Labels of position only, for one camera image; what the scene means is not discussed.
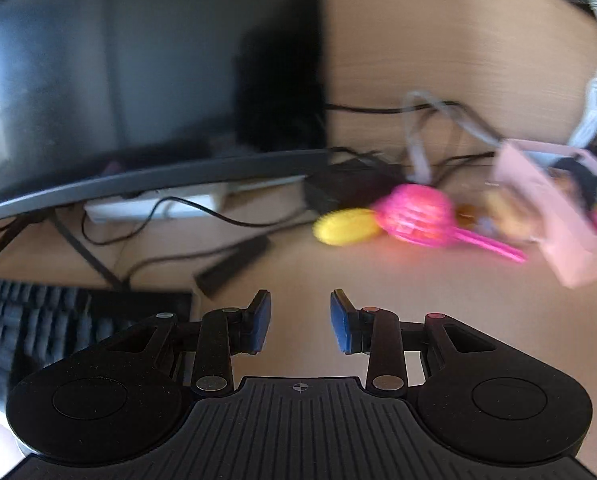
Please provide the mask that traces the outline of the white power strip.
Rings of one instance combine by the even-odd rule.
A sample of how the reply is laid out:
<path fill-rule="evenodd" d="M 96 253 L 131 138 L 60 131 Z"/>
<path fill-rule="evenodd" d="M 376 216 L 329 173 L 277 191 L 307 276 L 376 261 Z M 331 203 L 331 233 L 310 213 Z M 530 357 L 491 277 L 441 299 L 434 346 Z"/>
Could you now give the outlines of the white power strip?
<path fill-rule="evenodd" d="M 154 220 L 184 219 L 206 216 L 206 212 L 187 206 L 166 197 L 181 198 L 195 202 L 207 209 L 219 212 L 229 192 L 228 183 L 163 188 L 163 190 L 141 193 L 134 198 L 114 196 L 103 200 L 90 200 L 85 203 L 89 220 L 94 223 L 139 222 L 148 219 L 155 205 Z"/>

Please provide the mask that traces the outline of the black power adapter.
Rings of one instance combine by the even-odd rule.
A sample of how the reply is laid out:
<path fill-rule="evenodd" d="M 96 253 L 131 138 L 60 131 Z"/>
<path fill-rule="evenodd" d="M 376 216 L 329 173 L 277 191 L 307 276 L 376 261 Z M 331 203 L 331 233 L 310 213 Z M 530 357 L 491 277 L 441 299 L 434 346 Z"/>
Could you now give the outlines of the black power adapter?
<path fill-rule="evenodd" d="M 246 268 L 263 257 L 270 248 L 268 236 L 256 236 L 236 244 L 224 258 L 195 274 L 196 287 L 208 298 L 214 297 Z"/>

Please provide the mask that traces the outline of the black plush toy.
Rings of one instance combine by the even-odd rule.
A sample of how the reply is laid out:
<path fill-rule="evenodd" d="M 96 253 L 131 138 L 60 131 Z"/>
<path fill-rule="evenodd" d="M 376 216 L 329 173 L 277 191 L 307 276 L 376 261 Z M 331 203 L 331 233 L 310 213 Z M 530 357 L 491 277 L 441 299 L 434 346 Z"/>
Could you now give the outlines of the black plush toy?
<path fill-rule="evenodd" d="M 585 209 L 592 210 L 597 204 L 597 174 L 593 174 L 590 169 L 573 157 L 561 158 L 553 166 L 571 174 L 579 187 Z"/>

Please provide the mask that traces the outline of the packaged round yellow bun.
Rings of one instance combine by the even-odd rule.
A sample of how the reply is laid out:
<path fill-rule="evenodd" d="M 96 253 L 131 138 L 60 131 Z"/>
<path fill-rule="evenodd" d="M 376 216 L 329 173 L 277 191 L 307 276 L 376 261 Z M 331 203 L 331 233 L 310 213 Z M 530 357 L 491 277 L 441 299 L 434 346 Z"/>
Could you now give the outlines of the packaged round yellow bun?
<path fill-rule="evenodd" d="M 484 204 L 497 231 L 515 242 L 536 242 L 544 236 L 543 217 L 513 188 L 490 188 Z"/>

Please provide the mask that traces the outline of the packaged bread with barcode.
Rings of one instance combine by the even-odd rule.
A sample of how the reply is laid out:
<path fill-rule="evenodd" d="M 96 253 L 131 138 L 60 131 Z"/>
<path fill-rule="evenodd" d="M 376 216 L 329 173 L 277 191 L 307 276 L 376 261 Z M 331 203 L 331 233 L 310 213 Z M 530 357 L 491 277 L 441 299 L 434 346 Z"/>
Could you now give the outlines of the packaged bread with barcode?
<path fill-rule="evenodd" d="M 556 186 L 569 195 L 581 194 L 588 170 L 574 157 L 558 159 L 549 168 Z"/>

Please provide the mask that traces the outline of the pink cardboard box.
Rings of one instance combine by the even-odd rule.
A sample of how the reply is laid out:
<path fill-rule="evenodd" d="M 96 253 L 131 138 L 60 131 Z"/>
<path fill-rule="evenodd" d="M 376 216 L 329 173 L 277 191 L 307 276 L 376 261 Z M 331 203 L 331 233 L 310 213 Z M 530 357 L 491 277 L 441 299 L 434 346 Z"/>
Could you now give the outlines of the pink cardboard box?
<path fill-rule="evenodd" d="M 541 253 L 560 283 L 576 288 L 597 281 L 597 229 L 573 198 L 557 188 L 548 167 L 574 158 L 597 176 L 597 158 L 568 145 L 507 140 L 495 157 L 491 178 L 515 188 L 541 213 Z"/>

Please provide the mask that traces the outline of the black keyboard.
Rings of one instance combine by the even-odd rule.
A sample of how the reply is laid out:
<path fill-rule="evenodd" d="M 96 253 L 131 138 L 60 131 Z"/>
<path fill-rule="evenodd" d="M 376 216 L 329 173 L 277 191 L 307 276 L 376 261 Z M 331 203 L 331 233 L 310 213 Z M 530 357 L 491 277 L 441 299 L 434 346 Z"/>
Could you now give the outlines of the black keyboard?
<path fill-rule="evenodd" d="M 192 302 L 192 292 L 0 280 L 0 411 L 28 375 L 157 313 L 189 318 Z"/>

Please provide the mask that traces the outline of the pink toy net scoop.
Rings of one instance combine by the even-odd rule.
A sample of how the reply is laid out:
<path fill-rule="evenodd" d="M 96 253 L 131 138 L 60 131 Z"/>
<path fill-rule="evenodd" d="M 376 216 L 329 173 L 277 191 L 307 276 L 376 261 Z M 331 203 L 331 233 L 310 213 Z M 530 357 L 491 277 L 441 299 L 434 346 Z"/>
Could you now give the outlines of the pink toy net scoop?
<path fill-rule="evenodd" d="M 442 191 L 426 185 L 396 186 L 376 203 L 375 217 L 381 229 L 396 240 L 433 248 L 465 243 L 515 262 L 527 261 L 521 249 L 459 228 L 453 202 Z"/>

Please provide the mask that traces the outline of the curved black monitor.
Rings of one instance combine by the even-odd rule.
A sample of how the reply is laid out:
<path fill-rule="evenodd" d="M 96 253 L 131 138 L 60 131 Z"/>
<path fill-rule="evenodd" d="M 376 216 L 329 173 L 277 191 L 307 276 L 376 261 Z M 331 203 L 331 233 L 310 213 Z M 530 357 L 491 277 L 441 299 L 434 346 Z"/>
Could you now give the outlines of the curved black monitor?
<path fill-rule="evenodd" d="M 0 0 L 0 219 L 327 158 L 321 0 Z"/>

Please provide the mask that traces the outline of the yellow toy corn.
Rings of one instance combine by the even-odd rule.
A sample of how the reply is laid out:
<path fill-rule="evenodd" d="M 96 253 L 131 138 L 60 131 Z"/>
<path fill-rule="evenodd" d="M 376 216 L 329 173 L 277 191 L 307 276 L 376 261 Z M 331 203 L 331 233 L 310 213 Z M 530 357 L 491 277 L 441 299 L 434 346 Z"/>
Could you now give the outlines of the yellow toy corn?
<path fill-rule="evenodd" d="M 367 208 L 342 209 L 320 217 L 313 226 L 316 240 L 329 246 L 349 246 L 382 233 L 375 212 Z"/>

